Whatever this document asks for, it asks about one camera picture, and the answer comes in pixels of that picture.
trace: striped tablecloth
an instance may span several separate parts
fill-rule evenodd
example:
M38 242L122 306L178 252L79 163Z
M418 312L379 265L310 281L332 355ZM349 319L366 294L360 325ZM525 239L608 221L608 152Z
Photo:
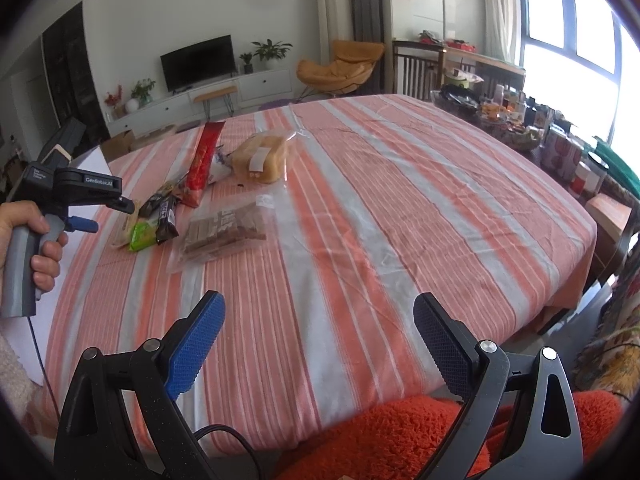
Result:
M178 406L194 429L228 424L258 449L289 448L442 384L412 321L420 292L498 343L544 305L577 304L596 225L545 173L480 130L411 98L363 96L232 118L221 142L228 151L275 127L306 137L276 198L274 244L169 274L171 243L113 250L118 213L100 209L100 232L82 240L50 334L46 366L60 401L84 348L135 349L215 289L226 321ZM145 200L186 170L200 131L114 161L126 195ZM229 179L204 205L238 192ZM184 231L193 210L177 213ZM205 446L241 450L224 435Z

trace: finger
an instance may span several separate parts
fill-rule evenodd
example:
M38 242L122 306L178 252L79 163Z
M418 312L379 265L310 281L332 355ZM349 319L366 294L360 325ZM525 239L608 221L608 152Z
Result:
M42 272L33 273L33 282L42 292L49 292L53 290L53 286L56 284L53 278Z
M48 233L50 229L38 206L30 200L5 202L0 205L0 223L9 229L28 224L41 235Z
M57 278L60 275L60 264L51 258L45 258L39 254L31 257L31 269L36 272L48 274L52 278Z
M62 231L58 237L58 243L60 244L60 247L67 245L69 243L69 235Z
M42 246L42 255L59 262L62 259L62 246L59 242L48 240Z

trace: orange chair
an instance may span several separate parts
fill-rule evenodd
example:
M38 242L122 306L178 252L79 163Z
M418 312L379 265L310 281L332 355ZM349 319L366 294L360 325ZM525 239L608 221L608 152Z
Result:
M378 60L385 53L382 43L334 40L334 60L329 66L318 65L308 59L298 63L296 75L306 85L300 99L310 95L311 89L332 96L344 95L358 89L371 77Z

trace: white curtain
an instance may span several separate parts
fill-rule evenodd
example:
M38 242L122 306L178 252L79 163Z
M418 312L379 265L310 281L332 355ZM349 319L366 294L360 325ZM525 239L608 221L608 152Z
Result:
M351 0L318 0L318 17L320 63L328 65L332 60L332 41L353 39Z
M484 0L486 6L485 53L503 61L515 60L517 0Z

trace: blue gripper pad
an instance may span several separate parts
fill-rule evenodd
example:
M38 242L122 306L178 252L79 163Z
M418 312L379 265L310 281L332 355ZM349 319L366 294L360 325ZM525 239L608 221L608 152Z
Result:
M466 402L478 369L476 339L464 323L449 317L430 292L415 298L414 322L449 391Z
M162 339L168 353L164 386L171 400L193 386L204 359L225 322L225 298L208 291L185 319L177 320Z

